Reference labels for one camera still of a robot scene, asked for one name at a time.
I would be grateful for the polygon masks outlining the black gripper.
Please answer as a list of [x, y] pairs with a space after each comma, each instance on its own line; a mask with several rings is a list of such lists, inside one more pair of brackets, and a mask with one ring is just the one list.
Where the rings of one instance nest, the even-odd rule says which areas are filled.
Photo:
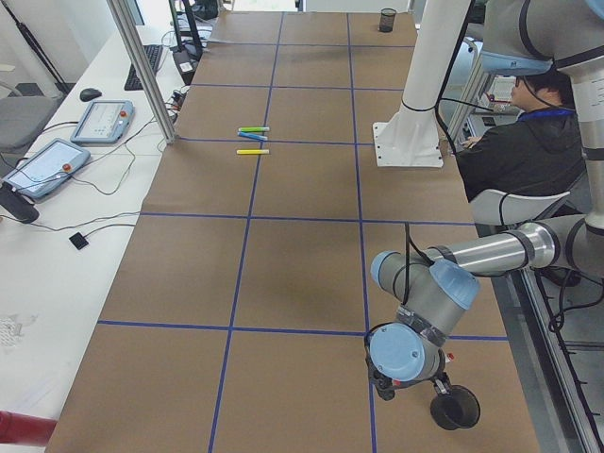
[[436, 394], [449, 394], [451, 391], [451, 382], [445, 371], [447, 356], [444, 351], [439, 351], [438, 368], [431, 377], [431, 382]]

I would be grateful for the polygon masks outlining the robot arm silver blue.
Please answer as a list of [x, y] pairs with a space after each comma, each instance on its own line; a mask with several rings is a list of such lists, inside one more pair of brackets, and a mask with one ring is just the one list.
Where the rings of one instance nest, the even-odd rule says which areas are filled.
[[369, 330], [368, 377], [389, 400], [430, 381], [449, 391], [443, 347], [471, 308], [478, 275], [559, 265], [603, 272], [603, 5], [599, 1], [491, 1], [486, 7], [481, 66], [499, 76], [569, 76], [592, 199], [585, 216], [531, 222], [516, 230], [451, 247], [383, 252], [374, 281], [395, 296], [395, 320]]

